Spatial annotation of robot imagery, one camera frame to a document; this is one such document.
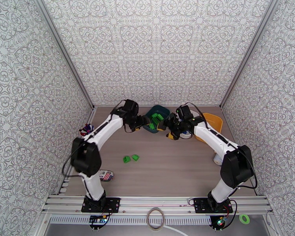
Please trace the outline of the white plastic container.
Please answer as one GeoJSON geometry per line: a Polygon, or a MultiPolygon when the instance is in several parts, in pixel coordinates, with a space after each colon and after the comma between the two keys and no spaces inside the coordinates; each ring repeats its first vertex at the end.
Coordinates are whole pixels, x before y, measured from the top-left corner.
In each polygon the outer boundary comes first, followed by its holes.
{"type": "MultiPolygon", "coordinates": [[[[193,117],[199,116],[199,114],[193,110],[191,110],[190,112],[193,114],[193,117]]],[[[184,131],[184,132],[180,133],[180,137],[183,139],[190,139],[192,137],[192,134],[189,131],[184,131]]]]}

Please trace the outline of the aluminium corner post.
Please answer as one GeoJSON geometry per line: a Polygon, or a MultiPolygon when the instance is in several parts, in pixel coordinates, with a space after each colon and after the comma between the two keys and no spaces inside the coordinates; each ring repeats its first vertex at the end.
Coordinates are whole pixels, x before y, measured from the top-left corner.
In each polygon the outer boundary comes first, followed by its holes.
{"type": "Polygon", "coordinates": [[[91,109],[94,109],[94,104],[92,102],[92,99],[91,99],[90,95],[88,94],[85,85],[83,84],[83,81],[77,71],[77,68],[69,55],[69,52],[68,52],[68,50],[61,38],[61,35],[60,35],[60,33],[53,21],[48,9],[47,9],[47,6],[46,6],[44,0],[34,0],[34,3],[36,4],[38,10],[40,11],[42,19],[46,23],[46,26],[47,26],[51,36],[53,37],[55,44],[57,45],[61,55],[63,56],[63,59],[64,59],[66,65],[68,66],[69,71],[73,75],[80,90],[82,91],[83,96],[85,97],[88,105],[90,106],[91,109]]]}
{"type": "Polygon", "coordinates": [[[256,31],[247,47],[247,50],[245,54],[243,55],[240,64],[238,65],[238,68],[230,82],[230,85],[227,89],[227,91],[224,94],[224,97],[222,98],[219,107],[220,109],[223,109],[227,99],[229,98],[236,82],[238,81],[239,77],[241,76],[243,70],[245,69],[250,57],[254,53],[256,47],[258,46],[259,41],[261,40],[265,30],[267,29],[267,26],[272,19],[278,4],[280,3],[281,0],[270,0],[268,6],[265,9],[265,12],[260,20],[260,23],[258,27],[256,28],[256,31]]]}

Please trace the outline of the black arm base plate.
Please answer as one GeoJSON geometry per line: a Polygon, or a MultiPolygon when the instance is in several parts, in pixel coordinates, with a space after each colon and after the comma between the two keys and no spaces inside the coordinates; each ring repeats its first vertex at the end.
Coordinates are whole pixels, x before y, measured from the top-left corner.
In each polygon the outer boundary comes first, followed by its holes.
{"type": "Polygon", "coordinates": [[[217,203],[213,198],[194,198],[194,208],[195,212],[199,214],[233,213],[233,208],[229,198],[221,203],[217,203]]]}
{"type": "Polygon", "coordinates": [[[118,213],[120,198],[105,197],[99,201],[94,201],[87,196],[84,197],[81,212],[83,213],[118,213]]]}

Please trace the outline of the white tube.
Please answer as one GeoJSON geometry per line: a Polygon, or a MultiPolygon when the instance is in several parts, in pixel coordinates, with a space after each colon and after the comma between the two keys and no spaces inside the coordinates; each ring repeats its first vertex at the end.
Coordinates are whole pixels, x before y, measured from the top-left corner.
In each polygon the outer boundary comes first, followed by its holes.
{"type": "Polygon", "coordinates": [[[170,227],[170,226],[167,226],[167,225],[164,225],[163,227],[166,228],[166,229],[172,230],[172,231],[174,231],[174,232],[180,234],[181,236],[188,236],[188,234],[186,234],[186,233],[180,231],[179,229],[175,229],[175,228],[170,227]]]}

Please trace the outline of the white grey tape dispenser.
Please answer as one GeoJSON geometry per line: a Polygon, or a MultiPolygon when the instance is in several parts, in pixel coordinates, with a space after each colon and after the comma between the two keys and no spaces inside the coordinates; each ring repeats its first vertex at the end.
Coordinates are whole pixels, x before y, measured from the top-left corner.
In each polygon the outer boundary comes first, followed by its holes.
{"type": "Polygon", "coordinates": [[[213,162],[218,166],[222,166],[224,154],[223,153],[219,154],[216,151],[214,153],[215,153],[215,156],[213,157],[213,162]]]}

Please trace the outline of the yellow plastic container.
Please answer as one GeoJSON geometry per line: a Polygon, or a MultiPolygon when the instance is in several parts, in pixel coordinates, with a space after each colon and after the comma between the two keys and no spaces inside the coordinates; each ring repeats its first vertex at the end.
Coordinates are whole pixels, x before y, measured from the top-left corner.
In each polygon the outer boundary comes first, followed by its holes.
{"type": "Polygon", "coordinates": [[[221,133],[222,126],[223,126],[223,120],[214,114],[210,113],[203,113],[205,120],[208,124],[218,133],[221,133]]]}

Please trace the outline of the flag print pouch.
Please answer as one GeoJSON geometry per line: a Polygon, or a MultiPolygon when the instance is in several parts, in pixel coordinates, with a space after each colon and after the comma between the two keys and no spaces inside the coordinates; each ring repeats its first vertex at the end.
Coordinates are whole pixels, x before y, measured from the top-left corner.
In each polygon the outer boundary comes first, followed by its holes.
{"type": "Polygon", "coordinates": [[[114,173],[109,170],[99,170],[99,177],[100,180],[103,182],[109,182],[112,181],[114,178],[114,173]]]}

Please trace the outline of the aluminium front rail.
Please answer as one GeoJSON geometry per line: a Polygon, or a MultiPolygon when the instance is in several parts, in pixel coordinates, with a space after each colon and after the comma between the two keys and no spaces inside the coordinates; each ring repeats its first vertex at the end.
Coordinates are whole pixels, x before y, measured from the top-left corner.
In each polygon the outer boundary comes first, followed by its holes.
{"type": "MultiPolygon", "coordinates": [[[[83,196],[52,195],[43,206],[43,213],[54,214],[93,214],[81,212],[83,196]]],[[[272,211],[265,196],[232,196],[233,213],[263,215],[272,211]]],[[[185,197],[121,197],[118,213],[114,215],[146,215],[152,208],[159,208],[166,216],[196,215],[194,199],[185,197]]]]}

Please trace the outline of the teal plastic container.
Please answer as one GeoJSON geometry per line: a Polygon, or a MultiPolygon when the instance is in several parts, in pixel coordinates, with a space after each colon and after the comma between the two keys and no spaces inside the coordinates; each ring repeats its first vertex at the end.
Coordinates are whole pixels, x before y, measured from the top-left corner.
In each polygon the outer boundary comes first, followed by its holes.
{"type": "MultiPolygon", "coordinates": [[[[151,118],[151,116],[155,113],[161,114],[163,118],[166,119],[170,114],[170,110],[161,105],[154,105],[145,115],[151,118]]],[[[158,133],[158,131],[152,131],[149,127],[143,127],[143,128],[151,133],[158,133]]]]}

